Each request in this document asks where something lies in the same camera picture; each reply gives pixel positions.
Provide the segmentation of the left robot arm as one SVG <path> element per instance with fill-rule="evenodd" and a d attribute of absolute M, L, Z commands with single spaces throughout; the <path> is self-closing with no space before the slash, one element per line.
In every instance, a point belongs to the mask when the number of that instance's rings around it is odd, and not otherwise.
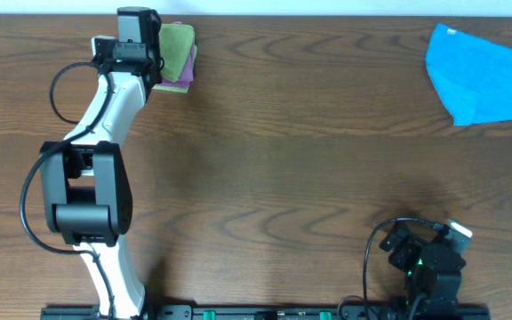
<path fill-rule="evenodd" d="M 99 294 L 89 308 L 45 308 L 43 319 L 150 319 L 144 284 L 130 258 L 127 232 L 132 192 L 122 146 L 152 88 L 162 80 L 158 13 L 146 7 L 117 11 L 118 35 L 92 39 L 87 66 L 98 89 L 74 129 L 46 141 L 30 171 L 41 175 L 48 229 L 66 248 L 37 240 L 46 251 L 83 259 Z"/>

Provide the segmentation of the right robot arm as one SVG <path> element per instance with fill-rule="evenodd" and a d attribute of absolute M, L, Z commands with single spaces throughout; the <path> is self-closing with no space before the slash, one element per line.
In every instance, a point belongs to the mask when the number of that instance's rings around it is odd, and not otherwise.
<path fill-rule="evenodd" d="M 382 319 L 461 319 L 457 294 L 462 254 L 473 232 L 456 220 L 434 226 L 436 236 L 426 241 L 415 235 L 403 221 L 394 224 L 380 242 L 389 252 L 388 262 L 405 272 L 406 295 L 383 309 Z"/>

